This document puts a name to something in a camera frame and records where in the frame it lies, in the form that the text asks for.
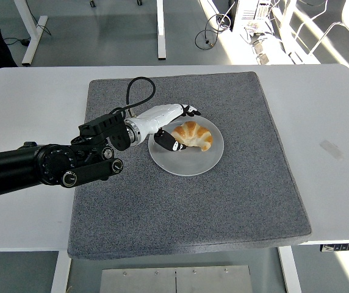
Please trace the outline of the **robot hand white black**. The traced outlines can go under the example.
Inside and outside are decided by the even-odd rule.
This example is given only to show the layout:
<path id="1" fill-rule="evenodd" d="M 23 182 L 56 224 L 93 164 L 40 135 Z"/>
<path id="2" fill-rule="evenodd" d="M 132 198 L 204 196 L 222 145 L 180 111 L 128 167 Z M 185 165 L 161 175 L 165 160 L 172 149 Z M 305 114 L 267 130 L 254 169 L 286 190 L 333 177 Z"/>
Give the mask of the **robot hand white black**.
<path id="1" fill-rule="evenodd" d="M 154 140 L 166 150 L 180 151 L 185 149 L 184 144 L 177 142 L 162 127 L 178 117 L 186 115 L 193 117 L 201 114 L 196 108 L 186 104 L 166 104 L 154 106 L 136 117 L 127 118 L 125 124 L 129 130 L 131 145 L 141 144 L 149 134 L 153 134 Z"/>

